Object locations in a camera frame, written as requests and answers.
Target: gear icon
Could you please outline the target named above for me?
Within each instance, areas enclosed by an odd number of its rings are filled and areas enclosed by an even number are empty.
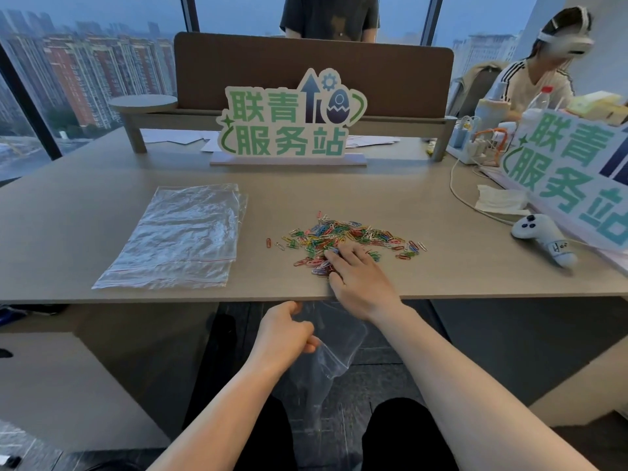
[[[336,84],[338,84],[338,80],[332,73],[323,76],[323,89],[326,91],[333,91]]]

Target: sign with chinese characters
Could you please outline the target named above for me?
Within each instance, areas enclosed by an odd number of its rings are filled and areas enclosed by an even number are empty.
[[[515,143],[500,163],[504,174],[592,233],[596,245],[628,249],[628,132],[546,110]]]
[[[347,127],[367,107],[364,94],[343,86],[330,68],[318,75],[310,68],[297,89],[230,86],[225,93],[218,144],[238,156],[344,156]]]

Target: vr headset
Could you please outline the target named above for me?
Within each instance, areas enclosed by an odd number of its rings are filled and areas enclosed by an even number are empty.
[[[593,47],[593,39],[589,38],[586,34],[589,31],[588,10],[583,6],[579,6],[578,8],[580,8],[582,14],[582,23],[580,31],[577,34],[555,36],[541,31],[537,36],[538,39],[548,44],[548,51],[557,58],[581,58],[591,51]],[[558,29],[558,24],[554,18],[552,18],[551,22],[554,28]]]

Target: crumpled white tissue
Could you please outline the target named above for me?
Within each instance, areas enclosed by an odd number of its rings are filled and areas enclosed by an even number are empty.
[[[521,190],[502,190],[488,185],[478,185],[480,198],[475,208],[487,213],[502,213],[504,215],[529,215],[526,210],[528,196]]]

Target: green curved line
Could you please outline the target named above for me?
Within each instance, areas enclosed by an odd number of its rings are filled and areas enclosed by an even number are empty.
[[[503,160],[502,160],[502,167],[504,167],[504,171],[505,171],[506,173],[509,173],[509,172],[510,172],[510,171],[508,170],[508,167],[506,167],[506,160],[508,159],[508,157],[510,157],[510,156],[511,156],[511,155],[513,155],[513,154],[516,154],[517,152],[519,152],[519,151],[521,151],[521,150],[523,150],[523,147],[516,148],[516,149],[514,149],[512,152],[508,152],[508,153],[504,156],[504,158],[503,158]]]
[[[229,134],[231,134],[231,132],[233,132],[233,126],[229,127],[227,129],[227,132],[225,132],[225,134],[222,136],[222,139],[220,140],[220,146],[222,147],[222,149],[226,152],[231,152],[232,154],[235,154],[236,151],[233,149],[230,149],[229,147],[227,147],[227,145],[225,144],[225,141],[227,140],[227,137],[229,136]]]
[[[362,99],[360,96],[356,95],[356,94],[351,94],[351,97],[353,97],[354,99],[357,99],[360,102],[360,109],[357,110],[356,114],[349,119],[349,123],[353,124],[354,121],[360,117],[362,115],[362,112],[364,111],[364,99]]]

